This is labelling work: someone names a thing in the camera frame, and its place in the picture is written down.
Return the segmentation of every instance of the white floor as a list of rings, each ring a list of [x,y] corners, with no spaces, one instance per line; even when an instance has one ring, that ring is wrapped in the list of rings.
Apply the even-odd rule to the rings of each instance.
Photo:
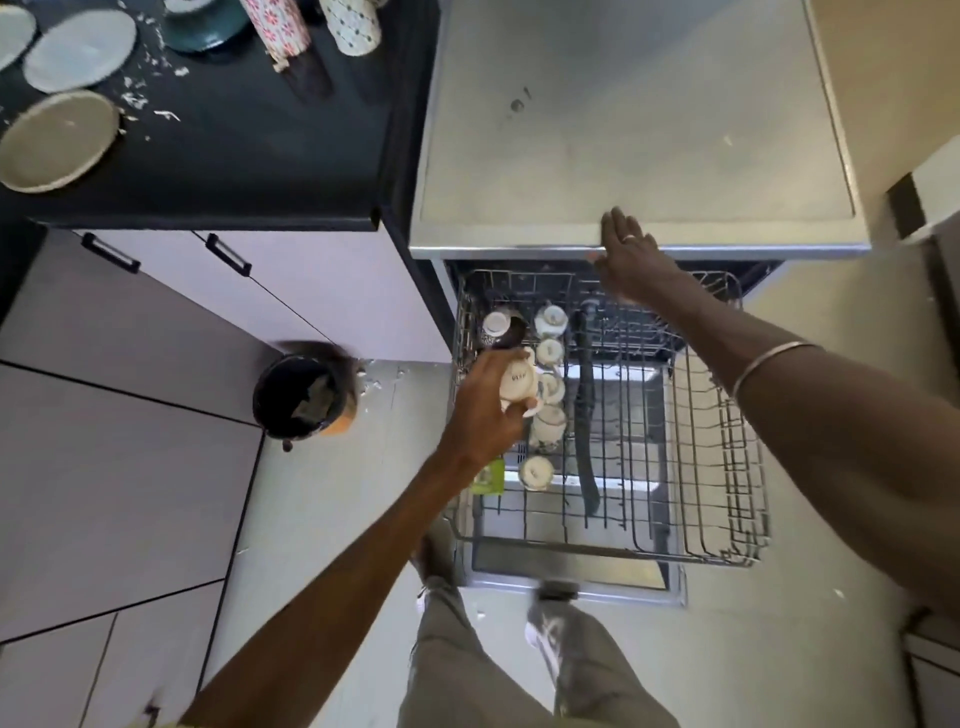
[[[748,307],[829,348],[960,401],[914,251],[793,263]],[[449,370],[378,362],[352,430],[284,454],[266,447],[211,657],[219,668],[368,525],[432,449]],[[912,725],[897,629],[910,600],[841,544],[768,458],[774,545],[751,570],[690,568],[686,609],[584,604],[685,728]],[[418,580],[401,575],[317,725],[396,724],[417,627]],[[545,705],[540,656],[523,641],[526,602],[471,591],[494,659]]]

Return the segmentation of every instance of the person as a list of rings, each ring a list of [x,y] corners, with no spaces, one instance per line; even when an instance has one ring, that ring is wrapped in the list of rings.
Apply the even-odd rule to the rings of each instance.
[[[605,251],[594,264],[608,293],[648,306],[684,336],[854,551],[960,618],[960,411],[714,299],[619,209],[601,229]],[[524,406],[502,412],[498,389],[522,356],[478,357],[440,443],[406,490],[253,635],[196,697],[184,725],[307,726],[415,550],[425,611],[401,726],[676,725],[604,627],[562,598],[539,599],[530,611],[557,689],[551,715],[484,653],[437,549],[421,538],[521,436]]]

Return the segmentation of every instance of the black countertop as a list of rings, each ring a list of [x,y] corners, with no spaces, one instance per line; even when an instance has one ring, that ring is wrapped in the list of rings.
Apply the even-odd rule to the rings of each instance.
[[[27,7],[45,30],[116,0],[43,0]],[[405,247],[439,10],[391,0],[373,54],[340,53],[319,16],[314,48],[333,82],[299,96],[255,34],[222,62],[161,49],[162,0],[125,0],[137,20],[124,68],[93,87],[122,109],[126,133],[62,190],[0,188],[0,220],[132,229],[371,230],[381,216]],[[135,109],[122,98],[146,99]],[[0,73],[0,119],[42,98],[21,63]],[[160,115],[157,111],[169,111]]]

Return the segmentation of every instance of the wire rack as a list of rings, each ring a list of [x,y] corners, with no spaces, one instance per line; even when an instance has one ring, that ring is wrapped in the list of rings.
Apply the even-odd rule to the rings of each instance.
[[[741,305],[736,277],[693,274],[710,293]],[[549,449],[521,441],[505,454],[500,496],[465,491],[452,506],[459,539],[513,542],[564,552],[714,565],[750,566],[769,542],[759,443],[739,409],[684,339],[653,312],[608,299],[578,273],[474,270],[461,279],[455,389],[481,351],[479,328],[508,305],[531,324],[544,305],[571,318],[562,341],[569,426]],[[590,464],[601,495],[594,515],[580,490],[573,403],[580,353],[573,314],[592,301],[587,325],[595,406]],[[526,490],[517,471],[531,454],[555,469],[547,491]]]

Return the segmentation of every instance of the teal bowl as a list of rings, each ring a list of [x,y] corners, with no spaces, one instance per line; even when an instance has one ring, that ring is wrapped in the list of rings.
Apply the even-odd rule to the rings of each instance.
[[[167,0],[160,31],[171,50],[199,54],[223,46],[250,25],[239,0]]]

